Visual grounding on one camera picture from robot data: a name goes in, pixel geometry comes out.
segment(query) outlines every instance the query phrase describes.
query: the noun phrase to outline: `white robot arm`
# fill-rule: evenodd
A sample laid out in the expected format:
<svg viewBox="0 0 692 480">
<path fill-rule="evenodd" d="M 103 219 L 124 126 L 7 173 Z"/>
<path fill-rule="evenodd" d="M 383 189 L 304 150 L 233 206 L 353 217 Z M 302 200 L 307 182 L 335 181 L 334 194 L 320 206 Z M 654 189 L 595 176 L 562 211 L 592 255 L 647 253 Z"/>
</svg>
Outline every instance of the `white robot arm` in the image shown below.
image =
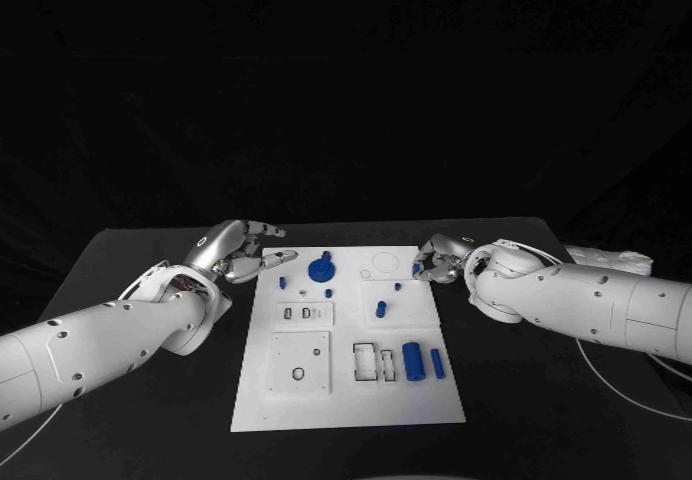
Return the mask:
<svg viewBox="0 0 692 480">
<path fill-rule="evenodd" d="M 533 325 L 585 341 L 692 364 L 692 285 L 539 258 L 507 240 L 432 236 L 413 260 L 413 278 L 459 276 L 470 303 L 494 320 Z M 422 268 L 432 254 L 435 267 Z"/>
<path fill-rule="evenodd" d="M 213 281 L 242 283 L 297 257 L 252 257 L 265 223 L 226 220 L 198 240 L 183 265 L 162 261 L 119 298 L 0 337 L 0 431 L 138 368 L 158 348 L 190 354 L 230 307 Z"/>
</svg>

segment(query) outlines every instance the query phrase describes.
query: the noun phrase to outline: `blue object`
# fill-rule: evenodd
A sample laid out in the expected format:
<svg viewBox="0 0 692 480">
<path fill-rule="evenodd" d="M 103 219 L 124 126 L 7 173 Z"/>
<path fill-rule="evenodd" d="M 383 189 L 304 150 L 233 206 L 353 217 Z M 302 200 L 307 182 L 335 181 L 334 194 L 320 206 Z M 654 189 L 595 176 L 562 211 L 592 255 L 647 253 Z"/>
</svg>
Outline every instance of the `blue object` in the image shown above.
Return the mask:
<svg viewBox="0 0 692 480">
<path fill-rule="evenodd" d="M 425 378 L 421 346 L 415 342 L 409 342 L 403 344 L 400 350 L 403 353 L 403 365 L 406 367 L 406 380 L 409 382 L 418 382 Z"/>
<path fill-rule="evenodd" d="M 382 318 L 384 316 L 384 311 L 386 311 L 386 303 L 377 302 L 377 311 L 374 312 L 374 315 L 377 316 L 377 318 Z"/>
<path fill-rule="evenodd" d="M 328 252 L 321 254 L 321 258 L 314 260 L 307 267 L 307 275 L 315 282 L 327 282 L 334 276 L 334 264 L 331 263 L 331 255 Z"/>
<path fill-rule="evenodd" d="M 432 365 L 435 366 L 435 376 L 436 378 L 444 378 L 442 360 L 439 359 L 439 350 L 433 348 L 429 351 L 429 355 L 432 356 Z"/>
</svg>

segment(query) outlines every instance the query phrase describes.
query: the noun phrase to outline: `white cloth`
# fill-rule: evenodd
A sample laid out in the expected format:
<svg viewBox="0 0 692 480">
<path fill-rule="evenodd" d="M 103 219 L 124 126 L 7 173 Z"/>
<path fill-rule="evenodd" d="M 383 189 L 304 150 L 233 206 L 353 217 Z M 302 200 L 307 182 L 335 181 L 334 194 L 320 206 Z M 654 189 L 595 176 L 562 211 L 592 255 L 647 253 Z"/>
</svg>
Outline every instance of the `white cloth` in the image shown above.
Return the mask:
<svg viewBox="0 0 692 480">
<path fill-rule="evenodd" d="M 578 265 L 609 268 L 637 275 L 651 276 L 653 260 L 637 252 L 605 252 L 596 248 L 565 245 L 566 251 Z"/>
</svg>

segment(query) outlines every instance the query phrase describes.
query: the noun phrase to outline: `robotic hand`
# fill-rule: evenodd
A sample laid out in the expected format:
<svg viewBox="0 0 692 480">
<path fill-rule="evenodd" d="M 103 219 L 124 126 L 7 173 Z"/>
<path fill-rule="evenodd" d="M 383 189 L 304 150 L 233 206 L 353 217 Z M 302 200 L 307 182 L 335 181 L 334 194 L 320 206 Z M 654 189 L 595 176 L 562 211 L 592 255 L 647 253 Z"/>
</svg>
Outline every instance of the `robotic hand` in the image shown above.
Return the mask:
<svg viewBox="0 0 692 480">
<path fill-rule="evenodd" d="M 533 253 L 553 265 L 546 267 Z M 429 254 L 433 268 L 425 270 Z M 507 240 L 477 246 L 470 238 L 441 234 L 425 243 L 412 273 L 418 280 L 438 283 L 462 276 L 468 302 L 500 322 L 526 319 L 581 340 L 692 364 L 692 285 L 686 283 L 560 263 Z"/>
<path fill-rule="evenodd" d="M 226 220 L 183 265 L 154 265 L 116 300 L 0 337 L 0 431 L 131 372 L 158 347 L 177 355 L 196 350 L 232 304 L 216 278 L 246 282 L 298 256 L 253 257 L 259 233 L 285 235 L 265 223 Z"/>
</svg>

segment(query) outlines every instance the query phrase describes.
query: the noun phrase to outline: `black table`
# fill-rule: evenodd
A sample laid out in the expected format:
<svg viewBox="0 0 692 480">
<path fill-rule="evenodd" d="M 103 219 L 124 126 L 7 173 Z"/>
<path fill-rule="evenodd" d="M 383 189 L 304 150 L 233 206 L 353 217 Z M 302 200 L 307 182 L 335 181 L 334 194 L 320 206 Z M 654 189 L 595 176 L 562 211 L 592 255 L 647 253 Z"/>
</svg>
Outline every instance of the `black table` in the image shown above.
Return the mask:
<svg viewBox="0 0 692 480">
<path fill-rule="evenodd" d="M 282 227 L 286 237 L 262 238 L 262 246 L 419 246 L 442 232 L 478 244 L 507 238 L 569 261 L 536 218 Z M 41 320 L 113 299 L 160 260 L 181 261 L 206 230 L 100 232 Z M 255 282 L 220 287 L 233 306 L 198 350 L 187 357 L 161 350 L 131 374 L 64 404 L 0 477 L 690 478 L 690 424 L 609 391 L 570 338 L 484 317 L 461 282 L 433 284 L 432 291 L 465 424 L 230 433 Z M 627 394 L 683 414 L 643 354 L 594 344 L 585 349 Z M 0 458 L 46 417 L 0 434 Z"/>
</svg>

